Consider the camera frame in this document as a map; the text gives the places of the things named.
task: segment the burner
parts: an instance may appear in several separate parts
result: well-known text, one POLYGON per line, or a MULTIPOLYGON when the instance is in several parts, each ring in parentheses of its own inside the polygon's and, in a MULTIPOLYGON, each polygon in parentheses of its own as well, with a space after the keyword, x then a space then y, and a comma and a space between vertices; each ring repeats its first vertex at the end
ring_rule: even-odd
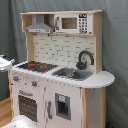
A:
POLYGON ((31 62, 22 64, 22 65, 17 66, 17 67, 22 68, 22 69, 37 71, 37 72, 46 72, 46 71, 49 71, 49 70, 51 70, 55 67, 58 67, 58 66, 52 65, 52 64, 46 64, 46 63, 31 61, 31 62))

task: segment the shelf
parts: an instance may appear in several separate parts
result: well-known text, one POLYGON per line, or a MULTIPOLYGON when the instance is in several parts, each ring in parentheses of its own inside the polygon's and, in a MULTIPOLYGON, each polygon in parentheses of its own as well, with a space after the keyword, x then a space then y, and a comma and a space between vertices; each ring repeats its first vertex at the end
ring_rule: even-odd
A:
POLYGON ((84 14, 84 13, 98 13, 98 12, 103 12, 103 10, 92 10, 92 11, 61 11, 61 12, 27 12, 27 13, 20 13, 21 15, 36 15, 36 14, 65 14, 65 13, 70 13, 70 14, 84 14))

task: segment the door handle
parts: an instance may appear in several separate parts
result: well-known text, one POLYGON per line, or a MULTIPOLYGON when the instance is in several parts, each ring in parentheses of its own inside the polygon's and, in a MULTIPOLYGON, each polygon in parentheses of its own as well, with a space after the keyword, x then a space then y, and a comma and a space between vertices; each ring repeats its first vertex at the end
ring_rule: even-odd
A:
POLYGON ((20 90, 19 93, 22 94, 22 95, 25 95, 25 96, 33 96, 33 94, 31 94, 31 93, 26 93, 26 92, 24 92, 24 91, 22 91, 22 90, 20 90))
POLYGON ((56 20, 55 20, 55 27, 56 27, 56 30, 59 30, 59 27, 57 26, 57 21, 59 21, 59 17, 56 17, 56 20))
POLYGON ((50 107, 51 107, 51 101, 48 102, 47 112, 48 112, 48 118, 52 119, 52 115, 50 114, 50 107))

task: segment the oven door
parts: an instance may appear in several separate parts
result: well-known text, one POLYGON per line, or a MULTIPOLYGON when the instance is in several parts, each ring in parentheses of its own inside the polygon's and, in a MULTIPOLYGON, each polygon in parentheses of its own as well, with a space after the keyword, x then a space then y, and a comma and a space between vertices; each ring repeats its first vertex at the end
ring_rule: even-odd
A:
POLYGON ((43 93, 21 86, 12 87, 14 116, 25 115, 37 128, 44 128, 43 93))
POLYGON ((56 32, 79 33, 79 14, 55 14, 56 32))

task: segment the wall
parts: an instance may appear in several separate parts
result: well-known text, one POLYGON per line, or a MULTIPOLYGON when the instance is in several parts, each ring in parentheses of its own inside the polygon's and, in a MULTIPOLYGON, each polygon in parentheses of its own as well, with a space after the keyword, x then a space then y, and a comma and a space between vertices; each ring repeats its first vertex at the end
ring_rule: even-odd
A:
MULTIPOLYGON (((81 51, 87 50, 94 56, 94 39, 95 37, 36 34, 33 36, 35 60, 76 68, 81 51)), ((94 71, 88 55, 83 55, 81 60, 87 62, 87 70, 94 71)))

